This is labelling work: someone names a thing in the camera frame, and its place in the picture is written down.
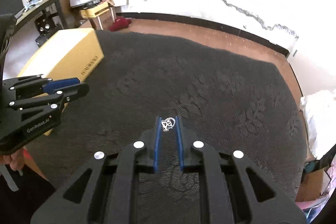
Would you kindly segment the person's left hand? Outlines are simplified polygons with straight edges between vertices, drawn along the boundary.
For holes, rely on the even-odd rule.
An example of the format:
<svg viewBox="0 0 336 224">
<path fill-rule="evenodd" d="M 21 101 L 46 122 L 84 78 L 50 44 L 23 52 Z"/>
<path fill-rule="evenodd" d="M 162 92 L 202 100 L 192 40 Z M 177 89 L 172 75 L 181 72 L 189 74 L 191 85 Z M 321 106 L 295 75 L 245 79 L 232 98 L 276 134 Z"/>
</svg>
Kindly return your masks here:
<svg viewBox="0 0 336 224">
<path fill-rule="evenodd" d="M 25 165 L 24 148 L 19 149 L 12 155 L 1 155 L 0 164 L 7 164 L 14 171 L 22 170 Z"/>
</svg>

